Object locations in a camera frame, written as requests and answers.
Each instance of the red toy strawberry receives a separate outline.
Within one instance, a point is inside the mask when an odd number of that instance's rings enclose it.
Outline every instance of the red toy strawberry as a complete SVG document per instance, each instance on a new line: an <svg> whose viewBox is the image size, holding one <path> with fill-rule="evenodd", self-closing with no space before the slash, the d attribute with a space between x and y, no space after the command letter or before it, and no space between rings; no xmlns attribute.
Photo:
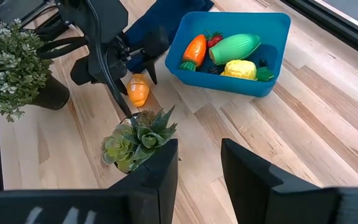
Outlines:
<svg viewBox="0 0 358 224"><path fill-rule="evenodd" d="M223 40L223 35L220 32L215 32L214 34L211 34L207 31L207 33L209 34L207 42L209 48L215 46L217 43L219 43L219 41Z"/></svg>

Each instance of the toy carrot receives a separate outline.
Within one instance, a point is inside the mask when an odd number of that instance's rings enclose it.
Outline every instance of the toy carrot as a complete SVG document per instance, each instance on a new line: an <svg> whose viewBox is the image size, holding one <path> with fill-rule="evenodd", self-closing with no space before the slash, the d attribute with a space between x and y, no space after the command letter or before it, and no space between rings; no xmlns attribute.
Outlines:
<svg viewBox="0 0 358 224"><path fill-rule="evenodd" d="M206 38L203 34L200 34L187 46L180 69L194 72L203 63L205 52Z"/></svg>
<svg viewBox="0 0 358 224"><path fill-rule="evenodd" d="M140 107L146 103L150 87L143 74L134 74L127 84L127 91L129 99Z"/></svg>

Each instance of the potted succulent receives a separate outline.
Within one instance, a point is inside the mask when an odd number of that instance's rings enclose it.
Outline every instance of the potted succulent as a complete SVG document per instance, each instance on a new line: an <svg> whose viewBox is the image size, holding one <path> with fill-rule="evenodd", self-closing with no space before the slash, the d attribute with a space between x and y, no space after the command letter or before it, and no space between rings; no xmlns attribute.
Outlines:
<svg viewBox="0 0 358 224"><path fill-rule="evenodd" d="M118 124L112 135L104 140L104 163L115 164L126 174L137 169L175 133L176 123L167 128L173 109L167 114L163 110L157 114L144 110Z"/></svg>
<svg viewBox="0 0 358 224"><path fill-rule="evenodd" d="M35 51L44 43L20 20L0 23L0 114L8 121L20 119L20 107L28 104L51 110L62 108L70 97L68 88L52 77L52 60L42 60Z"/></svg>

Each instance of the toy fruit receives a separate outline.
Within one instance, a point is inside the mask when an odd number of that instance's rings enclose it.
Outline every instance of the toy fruit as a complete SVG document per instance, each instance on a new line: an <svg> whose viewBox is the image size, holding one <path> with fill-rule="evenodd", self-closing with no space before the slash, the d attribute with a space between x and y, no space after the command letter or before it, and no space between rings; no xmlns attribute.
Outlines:
<svg viewBox="0 0 358 224"><path fill-rule="evenodd" d="M260 37L253 34L237 34L227 37L209 49L215 65L224 65L232 60L242 60L260 45Z"/></svg>
<svg viewBox="0 0 358 224"><path fill-rule="evenodd" d="M214 34L211 34L207 31L207 33L209 34L207 42L208 48L215 46L218 42L223 40L223 35L220 32L215 32Z"/></svg>
<svg viewBox="0 0 358 224"><path fill-rule="evenodd" d="M233 60L226 64L221 75L256 80L256 65L246 60Z"/></svg>
<svg viewBox="0 0 358 224"><path fill-rule="evenodd" d="M267 62L263 58L259 60L258 64L259 64L259 67L267 67Z"/></svg>
<svg viewBox="0 0 358 224"><path fill-rule="evenodd" d="M258 68L258 70L256 71L256 78L258 79L258 81L268 82L273 77L274 77L273 72L267 69L267 67Z"/></svg>
<svg viewBox="0 0 358 224"><path fill-rule="evenodd" d="M204 61L206 52L206 39L203 34L198 35L187 46L185 53L183 54L183 63L180 65L180 69L195 71Z"/></svg>
<svg viewBox="0 0 358 224"><path fill-rule="evenodd" d="M146 103L150 87L143 74L134 74L127 84L127 91L129 99L140 107Z"/></svg>
<svg viewBox="0 0 358 224"><path fill-rule="evenodd" d="M265 59L259 60L259 68L256 71L256 78L261 82L268 82L274 77L272 71L267 68L267 61Z"/></svg>
<svg viewBox="0 0 358 224"><path fill-rule="evenodd" d="M210 73L210 74L219 75L219 70L218 70L217 66L208 67L207 72Z"/></svg>

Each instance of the navy blue cloth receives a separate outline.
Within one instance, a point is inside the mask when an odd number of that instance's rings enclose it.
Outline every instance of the navy blue cloth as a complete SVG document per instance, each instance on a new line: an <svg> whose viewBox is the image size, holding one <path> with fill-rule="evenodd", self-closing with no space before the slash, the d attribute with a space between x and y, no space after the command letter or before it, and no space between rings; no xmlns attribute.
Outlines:
<svg viewBox="0 0 358 224"><path fill-rule="evenodd" d="M163 26L168 34L169 44L177 33L182 17L191 11L208 11L214 3L210 0L157 0L150 9L127 30L130 44L142 40L144 34ZM127 68L133 73L145 70L142 56L136 55L129 62Z"/></svg>

